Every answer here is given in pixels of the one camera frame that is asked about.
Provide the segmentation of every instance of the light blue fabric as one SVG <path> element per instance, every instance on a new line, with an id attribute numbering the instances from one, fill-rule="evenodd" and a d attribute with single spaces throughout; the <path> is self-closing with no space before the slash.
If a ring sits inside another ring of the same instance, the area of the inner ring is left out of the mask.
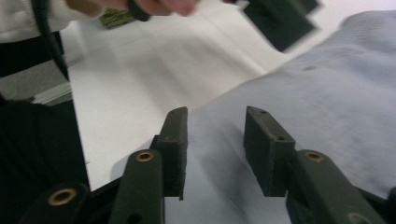
<path id="1" fill-rule="evenodd" d="M 185 201 L 167 223 L 290 223 L 285 200 L 264 198 L 245 159 L 247 105 L 269 111 L 297 141 L 331 157 L 356 186 L 396 186 L 396 11 L 366 12 L 273 74 L 189 117 Z"/>

